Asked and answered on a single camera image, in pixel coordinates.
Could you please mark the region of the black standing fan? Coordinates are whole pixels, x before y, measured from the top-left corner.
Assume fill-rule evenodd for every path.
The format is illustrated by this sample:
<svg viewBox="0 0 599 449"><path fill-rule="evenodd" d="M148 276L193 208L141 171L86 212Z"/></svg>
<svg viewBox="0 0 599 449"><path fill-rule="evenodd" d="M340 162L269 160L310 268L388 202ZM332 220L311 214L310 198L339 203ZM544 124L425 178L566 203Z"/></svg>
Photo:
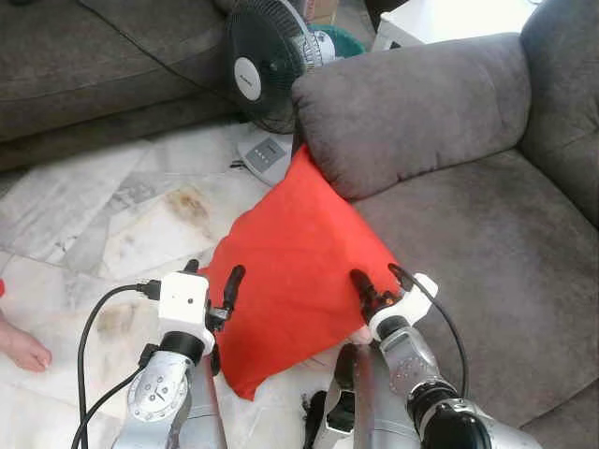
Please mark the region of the black standing fan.
<svg viewBox="0 0 599 449"><path fill-rule="evenodd" d="M290 0L237 0L228 12L235 99L256 125L237 138L237 154L268 185L281 182L294 153L292 86L321 67L309 26Z"/></svg>

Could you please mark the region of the teal plastic basin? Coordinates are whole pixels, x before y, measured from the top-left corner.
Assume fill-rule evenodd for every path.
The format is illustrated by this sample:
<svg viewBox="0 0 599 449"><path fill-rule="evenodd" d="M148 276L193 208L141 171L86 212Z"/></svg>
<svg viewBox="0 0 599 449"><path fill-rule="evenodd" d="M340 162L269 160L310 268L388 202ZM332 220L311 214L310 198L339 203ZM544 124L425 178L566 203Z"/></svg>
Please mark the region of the teal plastic basin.
<svg viewBox="0 0 599 449"><path fill-rule="evenodd" d="M334 61L365 52L363 44L342 27L313 24L309 26L309 30L316 39L317 61L321 65L334 63Z"/></svg>

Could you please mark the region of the grey robot left leg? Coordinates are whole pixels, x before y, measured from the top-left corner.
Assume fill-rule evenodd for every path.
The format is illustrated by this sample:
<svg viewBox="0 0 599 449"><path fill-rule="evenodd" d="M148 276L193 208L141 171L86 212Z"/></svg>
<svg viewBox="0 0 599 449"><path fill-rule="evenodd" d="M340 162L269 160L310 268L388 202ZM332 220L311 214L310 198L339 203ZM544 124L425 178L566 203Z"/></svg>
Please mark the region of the grey robot left leg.
<svg viewBox="0 0 599 449"><path fill-rule="evenodd" d="M177 433L177 449L228 449L214 381L212 356L204 355L191 373L191 407Z"/></svg>

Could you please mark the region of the grey robot leg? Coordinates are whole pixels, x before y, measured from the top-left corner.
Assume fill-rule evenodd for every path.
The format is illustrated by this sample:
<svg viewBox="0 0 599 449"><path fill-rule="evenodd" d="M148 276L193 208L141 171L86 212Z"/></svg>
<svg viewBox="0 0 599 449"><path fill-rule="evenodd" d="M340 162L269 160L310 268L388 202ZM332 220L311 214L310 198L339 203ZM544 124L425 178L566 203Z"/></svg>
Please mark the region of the grey robot leg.
<svg viewBox="0 0 599 449"><path fill-rule="evenodd" d="M302 449L420 449L376 343L344 345L329 386L306 398L303 408Z"/></svg>
<svg viewBox="0 0 599 449"><path fill-rule="evenodd" d="M191 373L191 407L177 433L177 449L228 449L214 381L212 356L204 355Z"/></svg>

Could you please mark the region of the white side table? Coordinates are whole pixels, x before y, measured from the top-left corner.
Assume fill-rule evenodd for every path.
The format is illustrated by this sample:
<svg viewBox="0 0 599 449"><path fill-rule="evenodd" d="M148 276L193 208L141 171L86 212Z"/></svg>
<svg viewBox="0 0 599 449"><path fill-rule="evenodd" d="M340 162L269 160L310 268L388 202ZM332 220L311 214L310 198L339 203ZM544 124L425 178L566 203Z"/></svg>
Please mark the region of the white side table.
<svg viewBox="0 0 599 449"><path fill-rule="evenodd" d="M381 14L372 51L518 33L542 0L407 0Z"/></svg>

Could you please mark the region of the grey fabric sofa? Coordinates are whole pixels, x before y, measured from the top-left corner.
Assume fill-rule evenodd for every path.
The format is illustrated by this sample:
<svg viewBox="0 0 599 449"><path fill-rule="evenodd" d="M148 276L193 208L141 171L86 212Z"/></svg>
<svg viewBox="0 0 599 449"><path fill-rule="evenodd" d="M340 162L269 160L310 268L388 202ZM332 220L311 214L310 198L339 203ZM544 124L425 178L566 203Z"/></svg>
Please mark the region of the grey fabric sofa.
<svg viewBox="0 0 599 449"><path fill-rule="evenodd" d="M599 449L599 0L295 82L302 141L446 318L438 368L544 449Z"/></svg>

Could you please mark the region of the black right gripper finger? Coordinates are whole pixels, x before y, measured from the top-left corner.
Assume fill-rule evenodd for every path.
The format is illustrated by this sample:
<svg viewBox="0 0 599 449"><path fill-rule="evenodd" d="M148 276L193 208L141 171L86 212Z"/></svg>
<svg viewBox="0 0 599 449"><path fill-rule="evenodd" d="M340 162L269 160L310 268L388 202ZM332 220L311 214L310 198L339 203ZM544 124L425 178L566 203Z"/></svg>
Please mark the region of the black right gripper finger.
<svg viewBox="0 0 599 449"><path fill-rule="evenodd" d="M371 278L363 270L356 268L352 269L348 275L350 275L351 283L357 292L360 311L363 315L371 315L377 299L377 290L373 286Z"/></svg>

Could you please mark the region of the brown cardboard box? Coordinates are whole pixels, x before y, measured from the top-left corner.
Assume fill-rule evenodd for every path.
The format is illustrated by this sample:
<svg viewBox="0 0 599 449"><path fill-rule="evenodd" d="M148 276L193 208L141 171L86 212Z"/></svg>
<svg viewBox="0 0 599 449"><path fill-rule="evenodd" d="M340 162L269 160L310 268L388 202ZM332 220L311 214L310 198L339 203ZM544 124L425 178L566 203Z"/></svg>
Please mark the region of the brown cardboard box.
<svg viewBox="0 0 599 449"><path fill-rule="evenodd" d="M341 0L299 0L300 12L311 24L332 24Z"/></svg>

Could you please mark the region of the dark brown sofa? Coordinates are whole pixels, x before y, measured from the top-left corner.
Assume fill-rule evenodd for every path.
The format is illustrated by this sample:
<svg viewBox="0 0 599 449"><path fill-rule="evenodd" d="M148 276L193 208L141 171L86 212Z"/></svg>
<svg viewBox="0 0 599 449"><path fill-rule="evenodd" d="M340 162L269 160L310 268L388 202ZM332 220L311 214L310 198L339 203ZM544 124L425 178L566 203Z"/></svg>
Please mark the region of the dark brown sofa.
<svg viewBox="0 0 599 449"><path fill-rule="evenodd" d="M0 172L235 114L237 0L0 0Z"/></svg>

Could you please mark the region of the red pillow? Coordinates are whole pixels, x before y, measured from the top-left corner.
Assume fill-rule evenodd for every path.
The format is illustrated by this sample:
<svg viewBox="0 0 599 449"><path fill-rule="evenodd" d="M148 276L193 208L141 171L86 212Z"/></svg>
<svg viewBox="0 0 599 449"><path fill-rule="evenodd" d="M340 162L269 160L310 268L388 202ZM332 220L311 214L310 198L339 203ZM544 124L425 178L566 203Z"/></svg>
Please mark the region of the red pillow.
<svg viewBox="0 0 599 449"><path fill-rule="evenodd" d="M395 257L300 146L284 179L236 219L201 270L223 305L231 270L245 273L217 337L232 392L254 400L262 382L338 345L364 326L351 270L398 290Z"/></svg>

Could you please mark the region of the grey robot right leg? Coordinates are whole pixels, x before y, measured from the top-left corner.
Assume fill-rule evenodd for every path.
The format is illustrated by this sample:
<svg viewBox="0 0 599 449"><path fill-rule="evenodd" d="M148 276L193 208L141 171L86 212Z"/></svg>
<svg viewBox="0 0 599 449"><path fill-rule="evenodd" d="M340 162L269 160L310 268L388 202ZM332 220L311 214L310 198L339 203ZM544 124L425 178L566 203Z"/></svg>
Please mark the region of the grey robot right leg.
<svg viewBox="0 0 599 449"><path fill-rule="evenodd" d="M344 345L329 386L306 398L303 408L302 449L420 449L376 343Z"/></svg>

